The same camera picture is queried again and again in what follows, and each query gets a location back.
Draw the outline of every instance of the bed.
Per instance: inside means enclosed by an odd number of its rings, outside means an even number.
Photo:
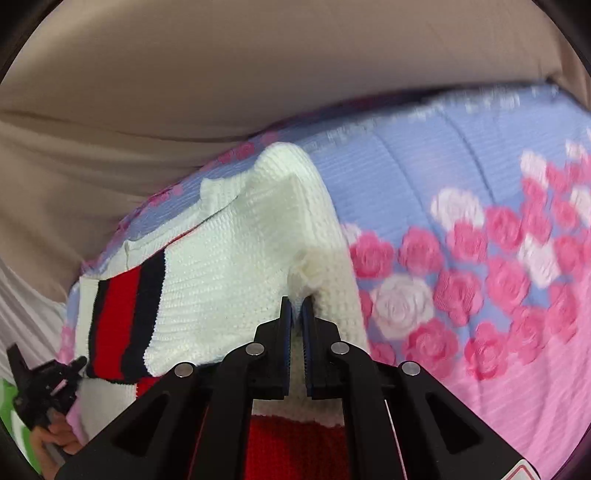
[[[312,113],[223,153],[126,217],[85,275],[198,202],[203,179],[299,145],[349,244],[372,357],[421,363],[550,479],[591,423],[591,116],[552,85],[400,102]],[[64,361],[78,306],[75,286]]]

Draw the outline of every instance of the knit texture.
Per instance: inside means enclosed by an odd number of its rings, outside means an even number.
[[[167,222],[168,230],[153,234],[151,242],[124,245],[115,255],[108,271],[118,275],[108,281],[111,287],[113,282],[121,285],[118,293],[109,290],[107,294],[117,299],[111,319],[97,311],[103,308],[97,279],[83,277],[77,350],[89,351],[78,344],[88,345],[90,338],[94,340],[91,359],[100,357],[100,351],[108,357],[99,362],[99,369],[93,362],[93,375],[100,377],[102,372],[109,380],[120,380],[125,373],[119,359],[129,355],[122,340],[133,343],[129,319],[138,307],[134,286],[141,283],[141,275],[132,271],[139,265],[143,268],[165,242],[177,237],[164,250],[157,315],[144,354],[145,367],[153,377],[179,362],[200,365],[221,360],[251,341],[260,323],[278,317],[284,295],[298,306],[305,296],[314,294],[317,315],[335,322],[344,340],[367,349],[348,247],[330,196],[301,149],[275,144],[249,171],[230,179],[204,181],[193,216],[179,217],[178,223]],[[120,299],[126,289],[125,299]],[[93,331],[96,323],[88,315],[105,320],[109,328]],[[140,320],[151,323],[145,316]],[[118,406],[132,401],[124,387],[111,388],[111,395]],[[105,412],[90,407],[95,398],[84,395],[83,401],[87,404],[84,424],[93,412]],[[254,412],[327,426],[343,421],[338,401],[306,397],[301,338],[296,338],[292,348],[291,395],[284,402],[255,402]],[[113,418],[92,423],[106,424]]]

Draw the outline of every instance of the red stripe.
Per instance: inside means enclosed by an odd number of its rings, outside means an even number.
[[[111,278],[96,331],[95,375],[123,380],[121,357],[129,345],[141,266]]]
[[[140,378],[139,382],[135,384],[135,398],[140,398],[145,394],[154,384],[162,377],[144,377]]]
[[[137,384],[139,398],[159,378]],[[245,480],[349,480],[344,427],[252,416]]]

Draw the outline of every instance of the pink fabric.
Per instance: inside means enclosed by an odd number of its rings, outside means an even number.
[[[447,387],[503,438],[510,439],[517,451],[527,458],[544,458],[546,465],[561,463],[568,457],[591,423],[591,368],[588,364],[591,270],[572,284],[572,295],[564,294],[561,299],[560,294],[561,291],[555,292],[558,304],[550,309],[555,312],[550,321],[550,325],[557,322],[555,330],[568,329],[571,325],[568,322],[573,319],[572,302],[576,301],[579,306],[576,319],[579,331],[568,343],[561,336],[550,336],[547,342],[541,339],[539,320],[530,319],[529,326],[521,326],[530,333],[524,330],[514,334],[513,339],[509,334],[508,350],[518,351],[519,362],[505,365],[502,339],[495,339],[493,332],[477,333],[474,348],[446,378]],[[560,320],[556,314],[561,308],[567,313],[566,320]],[[522,314],[516,310],[513,315],[521,317]],[[486,341],[490,342],[489,348],[501,353],[501,358],[497,365],[484,362],[486,369],[481,376],[485,374],[491,378],[481,381],[477,375],[466,375],[466,370],[473,371],[470,359],[475,355],[475,348],[486,348]],[[506,369],[505,374],[499,375],[503,369]],[[548,398],[559,400],[549,402]],[[515,399],[522,405],[519,411],[510,407]],[[550,441],[555,438],[561,441]]]

